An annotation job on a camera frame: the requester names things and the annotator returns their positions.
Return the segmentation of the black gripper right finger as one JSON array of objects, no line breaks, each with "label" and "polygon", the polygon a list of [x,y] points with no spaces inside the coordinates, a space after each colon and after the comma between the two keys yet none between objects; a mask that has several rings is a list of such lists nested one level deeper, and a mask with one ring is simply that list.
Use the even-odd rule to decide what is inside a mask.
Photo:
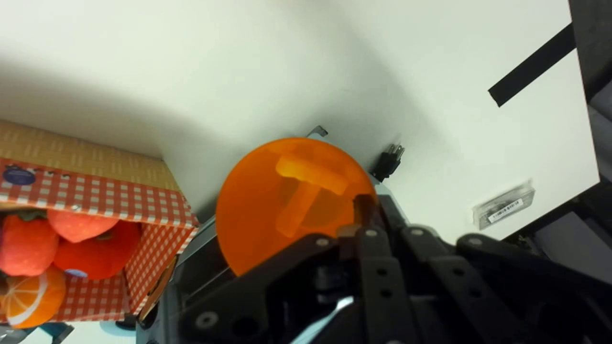
[{"label": "black gripper right finger", "polygon": [[612,344],[608,283],[486,235],[444,243],[359,195],[367,344]]}]

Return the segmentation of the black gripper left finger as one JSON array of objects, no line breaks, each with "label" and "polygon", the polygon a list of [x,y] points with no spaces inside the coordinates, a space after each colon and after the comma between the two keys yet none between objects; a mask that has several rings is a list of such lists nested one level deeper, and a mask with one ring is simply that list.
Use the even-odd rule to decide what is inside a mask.
[{"label": "black gripper left finger", "polygon": [[289,344],[348,295],[338,243],[306,235],[191,304],[182,344]]}]

